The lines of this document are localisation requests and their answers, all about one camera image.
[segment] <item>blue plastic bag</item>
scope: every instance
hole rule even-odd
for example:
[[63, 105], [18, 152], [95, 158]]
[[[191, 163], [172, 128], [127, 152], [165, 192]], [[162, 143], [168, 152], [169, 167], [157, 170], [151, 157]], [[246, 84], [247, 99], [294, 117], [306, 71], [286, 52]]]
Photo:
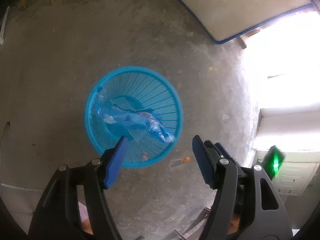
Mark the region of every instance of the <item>blue plastic bag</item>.
[[96, 116], [108, 124], [119, 124], [127, 130], [147, 131], [160, 142], [172, 143], [174, 135], [164, 127], [161, 117], [153, 109], [135, 111], [114, 104], [111, 107], [96, 103]]

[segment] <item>blue plastic basket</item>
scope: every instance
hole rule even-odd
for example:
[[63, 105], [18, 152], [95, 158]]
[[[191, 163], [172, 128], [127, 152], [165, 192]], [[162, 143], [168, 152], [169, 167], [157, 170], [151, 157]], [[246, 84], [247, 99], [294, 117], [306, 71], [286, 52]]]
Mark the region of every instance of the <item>blue plastic basket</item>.
[[[110, 100], [106, 101], [106, 106], [116, 103], [134, 110], [152, 108], [176, 140], [161, 143], [148, 133], [132, 135], [117, 125], [106, 124], [93, 112], [101, 91]], [[177, 143], [182, 131], [183, 110], [176, 90], [163, 76], [143, 67], [123, 67], [110, 72], [94, 86], [87, 100], [84, 122], [88, 137], [99, 154], [113, 148], [125, 135], [129, 139], [129, 150], [122, 166], [142, 168], [162, 160]]]

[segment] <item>blue trim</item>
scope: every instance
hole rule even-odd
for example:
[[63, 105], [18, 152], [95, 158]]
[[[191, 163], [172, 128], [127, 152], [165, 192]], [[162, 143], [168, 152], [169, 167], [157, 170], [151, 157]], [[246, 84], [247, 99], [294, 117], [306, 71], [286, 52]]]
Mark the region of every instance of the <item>blue trim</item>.
[[264, 22], [262, 22], [262, 23], [259, 23], [259, 24], [255, 25], [255, 26], [252, 26], [252, 27], [250, 27], [250, 28], [248, 28], [248, 29], [246, 29], [246, 30], [244, 30], [244, 31], [236, 34], [236, 35], [233, 35], [233, 36], [231, 36], [231, 37], [229, 37], [229, 38], [226, 38], [226, 39], [224, 39], [224, 40], [222, 40], [222, 41], [218, 41], [218, 40], [216, 40], [216, 39], [212, 36], [212, 34], [210, 34], [210, 32], [207, 30], [207, 28], [204, 26], [204, 24], [199, 20], [199, 18], [196, 16], [196, 14], [195, 14], [193, 11], [191, 11], [191, 9], [190, 9], [182, 0], [178, 0], [178, 2], [180, 2], [180, 3], [183, 5], [183, 7], [184, 7], [189, 13], [191, 13], [194, 18], [196, 18], [196, 20], [202, 25], [202, 27], [205, 29], [205, 31], [208, 33], [208, 35], [213, 39], [213, 41], [214, 41], [216, 44], [226, 43], [227, 41], [231, 41], [231, 40], [233, 40], [234, 38], [236, 38], [236, 37], [238, 37], [238, 36], [241, 36], [241, 35], [243, 35], [243, 34], [245, 34], [245, 33], [247, 33], [247, 32], [250, 32], [250, 31], [252, 31], [252, 30], [254, 30], [254, 29], [256, 29], [256, 28], [258, 28], [258, 27], [260, 27], [260, 26], [262, 26], [262, 25], [264, 25], [264, 24], [266, 24], [266, 23], [269, 23], [269, 22], [271, 22], [271, 21], [274, 21], [274, 20], [276, 20], [276, 19], [279, 19], [279, 18], [281, 18], [281, 17], [283, 17], [283, 16], [287, 16], [287, 15], [289, 15], [289, 14], [291, 14], [291, 13], [299, 12], [299, 11], [302, 11], [302, 10], [305, 10], [305, 9], [314, 7], [314, 5], [313, 5], [312, 3], [309, 3], [309, 4], [306, 4], [306, 5], [300, 6], [300, 7], [296, 8], [296, 9], [289, 10], [289, 11], [287, 11], [287, 12], [284, 12], [283, 14], [280, 14], [280, 15], [275, 16], [275, 17], [273, 17], [273, 18], [270, 18], [270, 19], [268, 19], [268, 20], [266, 20], [266, 21], [264, 21]]
[[182, 105], [181, 102], [179, 100], [179, 95], [177, 93], [177, 91], [175, 90], [175, 88], [166, 80], [166, 78], [164, 78], [162, 75], [160, 75], [159, 73], [148, 69], [148, 68], [144, 68], [144, 67], [137, 67], [137, 66], [129, 66], [129, 67], [122, 67], [122, 68], [118, 68], [116, 70], [111, 71], [110, 73], [108, 73], [107, 75], [105, 75], [104, 77], [102, 77], [96, 84], [95, 86], [92, 88], [88, 99], [87, 99], [87, 104], [85, 107], [85, 112], [84, 112], [84, 125], [85, 125], [85, 129], [87, 132], [87, 135], [90, 139], [90, 142], [92, 143], [93, 147], [95, 148], [95, 150], [102, 155], [105, 151], [105, 149], [101, 148], [99, 146], [99, 144], [96, 142], [95, 138], [92, 136], [92, 129], [90, 127], [89, 124], [89, 118], [86, 118], [89, 116], [89, 109], [90, 109], [90, 105], [92, 100], [94, 99], [94, 95], [97, 92], [98, 88], [107, 80], [113, 78], [114, 76], [117, 76], [119, 74], [123, 74], [123, 73], [128, 73], [128, 72], [142, 72], [142, 73], [146, 73], [149, 74], [151, 76], [154, 76], [155, 78], [159, 79], [164, 86], [167, 87], [167, 89], [172, 93], [173, 95], [173, 99], [175, 101], [175, 104], [177, 106], [177, 112], [178, 112], [178, 120], [177, 120], [177, 129], [176, 129], [176, 134], [174, 135], [176, 140], [169, 144], [169, 146], [160, 154], [158, 155], [156, 158], [153, 158], [151, 160], [147, 160], [144, 161], [142, 163], [126, 163], [124, 162], [122, 167], [124, 168], [143, 168], [143, 167], [148, 167], [151, 166], [157, 162], [159, 162], [160, 160], [162, 160], [163, 158], [165, 158], [170, 151], [173, 149], [173, 147], [176, 145], [176, 143], [178, 142], [181, 132], [182, 132], [182, 123], [183, 123], [183, 109], [182, 109]]

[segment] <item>white door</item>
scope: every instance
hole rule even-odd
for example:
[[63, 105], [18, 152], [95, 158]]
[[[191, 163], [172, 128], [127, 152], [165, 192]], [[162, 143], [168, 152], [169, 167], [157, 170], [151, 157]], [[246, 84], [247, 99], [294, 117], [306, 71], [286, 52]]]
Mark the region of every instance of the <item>white door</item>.
[[273, 184], [279, 194], [301, 195], [313, 178], [319, 163], [284, 162]]

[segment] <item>gray floor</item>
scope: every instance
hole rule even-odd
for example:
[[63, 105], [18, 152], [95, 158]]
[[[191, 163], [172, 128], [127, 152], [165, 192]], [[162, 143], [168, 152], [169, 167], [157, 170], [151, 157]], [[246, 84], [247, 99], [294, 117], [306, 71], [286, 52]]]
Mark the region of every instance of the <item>gray floor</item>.
[[[178, 91], [183, 132], [160, 163], [122, 169], [106, 197], [123, 239], [183, 232], [215, 196], [192, 153], [193, 136], [221, 142], [243, 163], [255, 133], [258, 108], [240, 45], [214, 44], [177, 0], [27, 2], [27, 9], [17, 2], [10, 11], [0, 46], [0, 127], [11, 122], [2, 182], [44, 188], [61, 163], [74, 167], [98, 156], [83, 121], [90, 90], [115, 68], [145, 66]], [[191, 161], [172, 165], [185, 157]], [[11, 212], [29, 212], [39, 198], [10, 190], [5, 202]], [[30, 218], [17, 220], [27, 230]]]

